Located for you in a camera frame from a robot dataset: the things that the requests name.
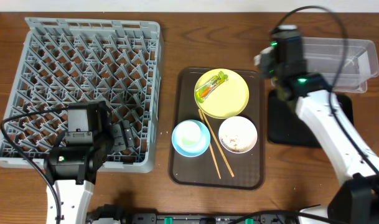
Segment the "white cup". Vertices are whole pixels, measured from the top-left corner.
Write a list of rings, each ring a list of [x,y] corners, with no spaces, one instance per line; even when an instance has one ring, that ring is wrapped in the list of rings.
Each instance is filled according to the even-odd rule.
[[[176,130],[177,142],[181,147],[193,147],[199,142],[200,136],[200,127],[194,121],[183,121]]]

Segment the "light blue bowl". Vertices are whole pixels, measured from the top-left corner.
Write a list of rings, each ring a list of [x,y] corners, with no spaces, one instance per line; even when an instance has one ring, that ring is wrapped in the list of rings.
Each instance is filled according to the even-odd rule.
[[[193,147],[181,147],[179,143],[177,142],[176,137],[176,130],[178,125],[174,128],[172,132],[172,145],[176,152],[178,152],[180,155],[184,157],[197,157],[203,154],[209,147],[210,144],[210,132],[208,128],[201,123],[200,121],[194,120],[194,119],[188,119],[186,121],[194,121],[196,122],[201,130],[201,136],[199,142],[194,145]]]

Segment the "wooden chopstick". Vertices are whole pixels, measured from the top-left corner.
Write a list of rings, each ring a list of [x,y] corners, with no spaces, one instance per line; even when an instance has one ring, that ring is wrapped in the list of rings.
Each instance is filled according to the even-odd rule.
[[[214,139],[214,141],[215,141],[215,144],[217,145],[218,150],[220,151],[220,154],[221,154],[221,156],[222,156],[222,158],[223,158],[223,160],[224,160],[224,163],[225,163],[225,165],[226,165],[226,167],[227,167],[227,169],[228,169],[228,171],[229,171],[231,177],[234,178],[235,175],[234,175],[233,170],[232,170],[232,168],[231,168],[231,166],[230,166],[230,164],[229,164],[229,162],[228,162],[228,160],[227,160],[227,158],[226,158],[226,156],[225,156],[225,154],[224,154],[224,152],[223,152],[223,150],[222,150],[222,147],[221,147],[221,145],[220,145],[220,142],[219,142],[219,140],[217,139],[217,137],[216,137],[216,135],[215,135],[215,133],[214,133],[214,131],[213,131],[213,129],[212,129],[212,126],[210,125],[210,123],[209,123],[209,121],[208,121],[208,119],[207,119],[207,116],[205,115],[204,112],[202,112],[202,113],[204,114],[205,120],[206,120],[207,125],[208,125],[208,129],[209,129],[209,131],[210,131],[210,133],[211,133],[211,135],[212,135],[212,137],[213,137],[213,139]]]
[[[206,122],[205,117],[204,117],[204,114],[202,113],[202,110],[198,109],[198,112],[199,112],[200,119],[201,119],[202,123],[208,127],[207,122]],[[209,149],[210,149],[210,153],[211,153],[211,156],[212,156],[212,159],[213,159],[213,163],[215,165],[215,169],[216,169],[217,174],[218,174],[218,178],[221,179],[220,170],[218,168],[218,164],[217,164],[217,161],[216,161],[216,158],[215,158],[215,154],[214,154],[214,151],[213,151],[211,140],[210,140],[210,144],[209,144]]]

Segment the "white bowl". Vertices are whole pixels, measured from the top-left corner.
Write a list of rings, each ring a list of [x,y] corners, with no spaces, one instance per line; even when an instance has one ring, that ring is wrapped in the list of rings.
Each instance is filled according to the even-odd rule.
[[[258,131],[257,131],[256,126],[249,119],[242,116],[233,116],[223,121],[218,130],[219,141],[223,134],[237,134],[240,136],[247,137],[251,141],[251,146],[248,151],[252,150],[258,141]]]

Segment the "green snack wrapper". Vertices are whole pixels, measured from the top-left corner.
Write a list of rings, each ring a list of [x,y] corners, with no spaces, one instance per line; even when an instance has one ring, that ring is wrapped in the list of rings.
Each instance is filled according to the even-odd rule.
[[[209,81],[204,83],[201,87],[195,90],[195,99],[199,103],[203,103],[211,92],[214,91],[218,86],[228,80],[228,75],[223,71],[218,72],[217,75],[213,76]]]

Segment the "leftover cooked rice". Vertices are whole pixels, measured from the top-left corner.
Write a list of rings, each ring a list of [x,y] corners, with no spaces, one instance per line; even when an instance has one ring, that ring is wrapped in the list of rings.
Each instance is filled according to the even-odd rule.
[[[251,141],[247,137],[237,134],[223,134],[220,141],[227,150],[235,153],[246,152],[251,146]]]

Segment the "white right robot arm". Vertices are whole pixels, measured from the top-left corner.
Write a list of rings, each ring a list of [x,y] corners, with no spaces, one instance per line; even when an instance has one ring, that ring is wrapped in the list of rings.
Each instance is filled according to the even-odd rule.
[[[379,223],[379,157],[342,111],[332,85],[308,72],[297,27],[278,25],[270,37],[270,47],[255,57],[261,76],[274,81],[278,98],[311,130],[340,184],[330,204],[294,214],[297,223]]]

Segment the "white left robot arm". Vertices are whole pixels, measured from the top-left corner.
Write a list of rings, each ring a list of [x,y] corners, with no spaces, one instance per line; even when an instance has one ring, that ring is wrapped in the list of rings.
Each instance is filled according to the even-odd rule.
[[[44,162],[47,187],[47,223],[125,223],[124,209],[104,205],[88,212],[98,169],[107,157],[132,149],[129,121],[111,123],[104,101],[73,103],[67,107],[68,129],[58,138]]]

